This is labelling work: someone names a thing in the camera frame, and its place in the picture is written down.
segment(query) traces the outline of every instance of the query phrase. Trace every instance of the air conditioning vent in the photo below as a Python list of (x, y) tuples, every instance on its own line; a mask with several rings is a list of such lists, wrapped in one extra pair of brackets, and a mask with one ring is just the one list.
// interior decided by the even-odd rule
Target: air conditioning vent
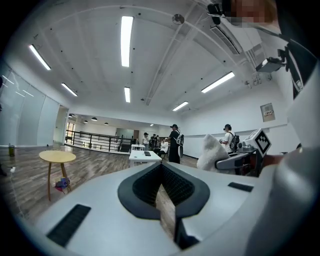
[(226, 34), (220, 28), (218, 28), (217, 26), (214, 26), (214, 27), (210, 28), (210, 30), (217, 37), (219, 37), (226, 44), (226, 46), (228, 46), (228, 48), (230, 49), (230, 51), (234, 55), (240, 54), (240, 52), (237, 50), (237, 48), (234, 46), (234, 44), (231, 42), (231, 40), (226, 36)]

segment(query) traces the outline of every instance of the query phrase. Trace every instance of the white table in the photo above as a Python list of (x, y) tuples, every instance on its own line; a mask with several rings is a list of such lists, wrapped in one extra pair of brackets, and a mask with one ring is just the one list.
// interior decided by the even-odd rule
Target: white table
[[(151, 156), (146, 156), (145, 152), (149, 152)], [(133, 150), (129, 157), (130, 160), (130, 167), (135, 166), (135, 162), (157, 162), (161, 161), (161, 157), (159, 157), (153, 151), (142, 151), (142, 150)]]
[(137, 145), (137, 144), (132, 144), (131, 145), (131, 151), (134, 151), (134, 150), (144, 150), (146, 148), (145, 145)]

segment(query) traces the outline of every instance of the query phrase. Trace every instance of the ceiling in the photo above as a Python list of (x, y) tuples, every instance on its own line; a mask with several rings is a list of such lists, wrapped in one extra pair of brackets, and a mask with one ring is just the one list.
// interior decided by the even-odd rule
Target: ceiling
[[(171, 112), (188, 101), (187, 107), (179, 111), (197, 110), (248, 89), (245, 82), (250, 87), (253, 80), (246, 52), (234, 55), (211, 32), (214, 24), (206, 14), (205, 2), (208, 1), (47, 1), (12, 38), (12, 44), (39, 77), (75, 104), (89, 106), (99, 102), (110, 108), (129, 104), (124, 95), (127, 86), (131, 88), (132, 106), (147, 106), (155, 113)], [(174, 14), (183, 15), (184, 24), (174, 24)], [(122, 16), (134, 17), (130, 67), (121, 65)], [(237, 40), (249, 38), (254, 50), (263, 51), (253, 43), (254, 37), (258, 42), (260, 39), (253, 32), (240, 32)], [(50, 65), (50, 71), (32, 55), (30, 44)], [(201, 92), (230, 71), (234, 78), (206, 94)], [(78, 97), (70, 95), (61, 83), (76, 91)]]

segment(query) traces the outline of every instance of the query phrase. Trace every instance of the black slot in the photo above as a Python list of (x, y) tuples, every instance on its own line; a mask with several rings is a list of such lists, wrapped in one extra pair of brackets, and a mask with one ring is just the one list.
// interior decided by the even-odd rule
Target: black slot
[(58, 245), (65, 247), (90, 210), (90, 207), (77, 204), (46, 236)]
[(244, 185), (244, 184), (235, 183), (235, 182), (231, 182), (228, 186), (231, 188), (246, 191), (246, 192), (251, 192), (254, 189), (253, 186)]

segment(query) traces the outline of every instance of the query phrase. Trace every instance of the black vent grille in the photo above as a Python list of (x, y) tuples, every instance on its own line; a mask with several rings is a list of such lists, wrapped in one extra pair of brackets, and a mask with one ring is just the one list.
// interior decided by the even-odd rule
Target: black vent grille
[(65, 247), (90, 210), (90, 207), (77, 204), (47, 234), (47, 237), (58, 245)]

